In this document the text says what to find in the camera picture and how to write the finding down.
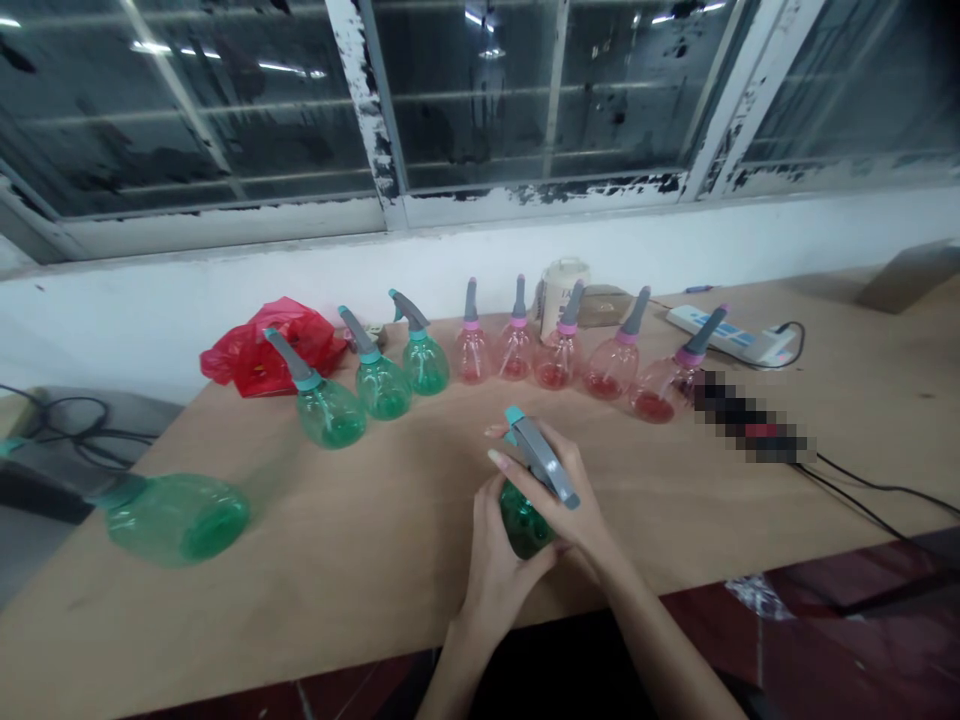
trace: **plastic bottle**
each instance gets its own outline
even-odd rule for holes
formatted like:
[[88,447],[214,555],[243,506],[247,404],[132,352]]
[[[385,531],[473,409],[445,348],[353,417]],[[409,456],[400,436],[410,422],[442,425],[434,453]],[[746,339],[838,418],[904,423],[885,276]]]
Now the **plastic bottle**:
[[357,397],[377,420],[395,420],[410,409],[413,389],[403,371],[380,354],[360,322],[345,305],[337,312],[353,333],[360,355],[357,368]]
[[579,375],[581,350],[577,339],[577,314],[582,295],[583,280],[577,280],[557,329],[550,333],[547,342],[537,347],[533,374],[540,386],[547,390],[562,390],[572,385]]
[[637,295],[633,311],[616,336],[600,343],[590,356],[583,374],[583,386],[595,398],[616,400],[630,389],[640,364],[637,335],[649,299],[650,286],[647,285]]
[[480,329],[477,315],[477,279],[467,283],[467,304],[463,311],[463,330],[457,337],[454,355],[457,376],[466,385],[479,385],[490,375],[487,336]]
[[630,392],[630,406],[637,417],[663,425],[693,406],[694,375],[706,356],[710,336],[729,309],[727,305],[718,307],[676,354],[657,360],[640,372]]
[[500,493],[500,514],[510,546],[521,560],[529,560],[556,537],[533,503],[509,480]]
[[363,437],[367,418],[356,396],[340,383],[320,376],[273,328],[264,337],[283,356],[297,386],[297,414],[303,431],[320,447],[337,450]]
[[525,283],[523,275],[518,275],[517,299],[510,322],[497,341],[497,376],[504,380],[523,380],[533,367],[533,336],[527,327],[527,306],[523,299]]
[[403,349],[403,371],[418,395],[436,395],[447,387],[450,381],[450,363],[443,348],[427,335],[427,320],[420,308],[401,292],[391,288],[390,297],[397,306],[397,316],[407,318],[410,342]]
[[220,554],[250,520],[249,504],[239,490],[204,475],[111,472],[21,439],[0,442],[0,458],[103,508],[114,543],[163,567],[193,565]]

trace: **red liquid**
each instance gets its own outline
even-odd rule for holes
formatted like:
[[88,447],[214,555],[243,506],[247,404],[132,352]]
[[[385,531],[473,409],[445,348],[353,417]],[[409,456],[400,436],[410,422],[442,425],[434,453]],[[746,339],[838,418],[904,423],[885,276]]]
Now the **red liquid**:
[[567,374],[556,365],[537,368],[537,382],[547,390],[560,390],[570,384]]
[[465,385],[475,385],[480,382],[481,377],[480,373],[475,367],[464,368],[460,373],[460,379],[463,380]]
[[583,386],[587,392],[600,400],[616,400],[623,394],[620,383],[611,377],[604,377],[600,373],[590,373],[583,378]]
[[633,401],[633,411],[641,420],[663,425],[673,420],[673,406],[656,393],[644,390]]
[[510,358],[503,366],[503,372],[500,374],[504,380],[523,380],[530,372],[529,363],[525,363],[518,357]]

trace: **power strip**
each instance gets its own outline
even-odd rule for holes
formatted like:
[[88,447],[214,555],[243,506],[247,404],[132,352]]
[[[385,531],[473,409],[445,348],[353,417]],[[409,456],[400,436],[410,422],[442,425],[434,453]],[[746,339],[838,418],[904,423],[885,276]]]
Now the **power strip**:
[[[691,335],[695,335],[709,317],[710,313],[705,313],[693,305],[681,305],[667,313],[668,322],[681,330],[686,330]],[[774,325],[761,332],[758,337],[730,323],[720,323],[710,336],[710,345],[733,355],[738,360],[771,366],[757,368],[758,370],[778,370],[779,368],[775,366],[783,365],[793,357],[793,353],[784,350],[784,347],[797,336],[797,333],[790,328],[778,333],[779,328],[779,325]]]

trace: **white wall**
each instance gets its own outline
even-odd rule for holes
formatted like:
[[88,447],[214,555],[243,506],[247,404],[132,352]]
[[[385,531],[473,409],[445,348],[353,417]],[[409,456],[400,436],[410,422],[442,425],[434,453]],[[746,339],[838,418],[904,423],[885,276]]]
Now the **white wall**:
[[[338,320],[392,319],[390,287],[432,317],[462,312],[479,280],[481,312],[512,305],[518,272],[539,277],[578,255],[594,282],[654,294],[886,262],[960,236],[960,188],[552,219],[74,263],[0,282],[0,383],[137,391],[189,401],[198,355],[264,303],[289,295]],[[528,292],[528,303],[532,288]]]

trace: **spray trigger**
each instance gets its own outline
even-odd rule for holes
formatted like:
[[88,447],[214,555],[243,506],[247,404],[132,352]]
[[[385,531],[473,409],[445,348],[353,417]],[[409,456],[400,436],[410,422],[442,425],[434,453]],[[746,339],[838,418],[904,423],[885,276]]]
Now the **spray trigger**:
[[533,476],[571,510],[580,507],[580,497],[573,491],[567,471],[533,421],[518,407],[507,408],[504,415],[510,423],[504,439],[520,448]]

